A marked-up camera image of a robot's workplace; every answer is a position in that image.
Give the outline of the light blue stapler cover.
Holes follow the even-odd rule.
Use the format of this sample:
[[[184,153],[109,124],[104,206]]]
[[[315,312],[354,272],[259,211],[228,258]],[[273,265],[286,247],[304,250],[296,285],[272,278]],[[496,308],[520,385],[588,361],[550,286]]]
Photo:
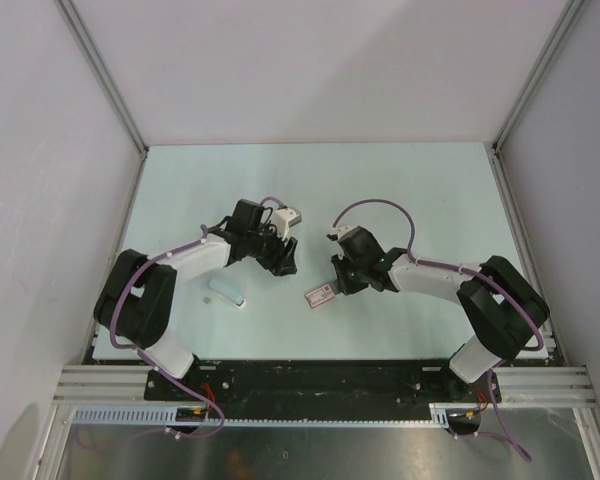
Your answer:
[[[246,305],[244,293],[221,278],[212,278],[208,282],[208,288],[236,308],[243,308]]]

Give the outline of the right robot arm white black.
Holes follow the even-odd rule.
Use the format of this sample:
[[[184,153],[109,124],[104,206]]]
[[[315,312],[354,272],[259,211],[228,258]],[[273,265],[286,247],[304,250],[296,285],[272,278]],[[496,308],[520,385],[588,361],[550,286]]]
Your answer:
[[[341,294],[367,288],[418,293],[463,309],[474,335],[450,357],[441,376],[449,399],[466,400],[489,369],[523,350],[544,348],[539,329],[550,316],[549,306],[506,258],[494,255],[466,266],[417,258],[406,248],[385,251],[361,226],[333,228],[327,238],[341,249],[331,257]]]

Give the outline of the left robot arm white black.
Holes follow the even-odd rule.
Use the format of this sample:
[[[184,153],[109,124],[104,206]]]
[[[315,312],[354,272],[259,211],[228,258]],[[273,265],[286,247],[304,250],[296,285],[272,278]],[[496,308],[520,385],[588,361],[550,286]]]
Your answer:
[[[197,357],[170,327],[176,284],[253,258],[275,277],[297,273],[298,240],[290,230],[302,221],[299,210],[271,197],[257,203],[241,199],[232,214],[201,227],[197,240],[150,257],[122,251],[96,301],[93,317],[109,332],[111,345],[132,350],[167,374],[166,387],[177,398],[194,397],[201,376]]]

